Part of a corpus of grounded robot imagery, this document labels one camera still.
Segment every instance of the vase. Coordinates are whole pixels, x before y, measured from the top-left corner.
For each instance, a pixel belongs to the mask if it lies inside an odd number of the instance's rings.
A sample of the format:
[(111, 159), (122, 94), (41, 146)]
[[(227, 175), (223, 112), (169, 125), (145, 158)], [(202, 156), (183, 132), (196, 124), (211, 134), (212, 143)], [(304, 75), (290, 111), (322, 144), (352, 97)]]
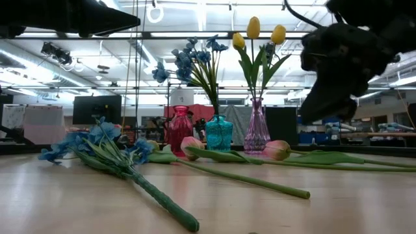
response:
[(175, 116), (169, 123), (168, 143), (176, 156), (184, 157), (185, 154), (181, 150), (182, 140), (194, 135), (192, 122), (187, 116), (189, 107), (178, 105), (174, 107), (174, 110)]
[(213, 120), (205, 124), (207, 149), (229, 151), (233, 138), (233, 124), (225, 121), (226, 117), (215, 114)]
[(253, 103), (252, 117), (244, 139), (244, 152), (247, 154), (261, 154), (270, 141), (261, 101), (263, 98), (251, 99)]

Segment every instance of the pink glass vase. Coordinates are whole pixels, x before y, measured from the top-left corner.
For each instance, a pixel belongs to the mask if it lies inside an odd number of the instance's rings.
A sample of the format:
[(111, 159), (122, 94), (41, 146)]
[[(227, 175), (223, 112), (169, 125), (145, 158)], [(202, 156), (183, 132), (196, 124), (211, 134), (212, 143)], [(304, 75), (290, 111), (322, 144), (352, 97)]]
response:
[(263, 98), (251, 99), (253, 102), (252, 117), (247, 129), (246, 138), (244, 139), (244, 152), (247, 154), (262, 154), (266, 143), (270, 141), (270, 135), (261, 106), (262, 100)]
[(187, 114), (189, 107), (175, 106), (175, 117), (169, 123), (168, 143), (171, 145), (172, 152), (178, 157), (184, 157), (185, 154), (181, 150), (181, 143), (185, 137), (192, 137), (192, 123)]

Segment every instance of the teal glass vase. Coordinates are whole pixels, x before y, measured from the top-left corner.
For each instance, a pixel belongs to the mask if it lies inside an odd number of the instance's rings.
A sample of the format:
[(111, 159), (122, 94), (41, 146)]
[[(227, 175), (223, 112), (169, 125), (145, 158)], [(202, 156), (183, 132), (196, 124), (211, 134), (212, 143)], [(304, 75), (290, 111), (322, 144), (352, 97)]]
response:
[(233, 123), (225, 121), (226, 117), (215, 114), (213, 120), (205, 124), (207, 149), (229, 151), (233, 138)]

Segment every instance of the red cloth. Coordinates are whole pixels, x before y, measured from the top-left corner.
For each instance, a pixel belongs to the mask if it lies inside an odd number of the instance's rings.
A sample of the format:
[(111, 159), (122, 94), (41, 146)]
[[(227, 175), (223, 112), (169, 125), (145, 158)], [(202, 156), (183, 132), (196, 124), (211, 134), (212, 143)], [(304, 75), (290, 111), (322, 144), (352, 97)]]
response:
[[(214, 115), (213, 107), (206, 107), (204, 105), (194, 104), (189, 105), (189, 110), (194, 113), (192, 118), (192, 124), (195, 124), (196, 120), (205, 118), (205, 121), (208, 122)], [(169, 107), (169, 116), (168, 116), (168, 107), (164, 107), (164, 117), (171, 118), (175, 114), (174, 107)]]

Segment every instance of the tulip bud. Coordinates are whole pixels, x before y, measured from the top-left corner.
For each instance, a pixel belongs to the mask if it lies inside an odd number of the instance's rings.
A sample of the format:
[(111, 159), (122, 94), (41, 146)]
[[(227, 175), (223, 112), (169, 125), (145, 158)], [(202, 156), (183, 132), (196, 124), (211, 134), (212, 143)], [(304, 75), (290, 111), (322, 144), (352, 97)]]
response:
[(233, 47), (234, 49), (236, 47), (238, 48), (244, 48), (244, 46), (246, 46), (246, 42), (244, 41), (244, 38), (241, 36), (240, 33), (236, 32), (233, 35)]
[(153, 146), (153, 152), (154, 152), (154, 151), (159, 151), (159, 150), (161, 150), (161, 149), (159, 148), (159, 144), (158, 144), (156, 141), (154, 141), (154, 140), (148, 140), (148, 143), (149, 143), (151, 146)]
[(268, 142), (263, 154), (277, 161), (282, 161), (291, 155), (291, 146), (284, 140)]
[(260, 35), (260, 21), (259, 18), (253, 16), (248, 22), (247, 37), (250, 39), (257, 39)]
[(200, 142), (198, 139), (195, 139), (192, 136), (185, 137), (181, 143), (181, 150), (183, 151), (183, 153), (185, 153), (185, 156), (187, 156), (188, 160), (190, 161), (195, 161), (199, 157), (193, 154), (192, 152), (190, 152), (189, 150), (187, 150), (186, 147), (194, 147), (194, 148), (198, 148), (201, 150), (205, 149), (205, 146), (203, 145), (203, 143)]
[(280, 45), (285, 41), (286, 38), (286, 28), (282, 25), (278, 25), (274, 28), (272, 36), (270, 39), (276, 45)]

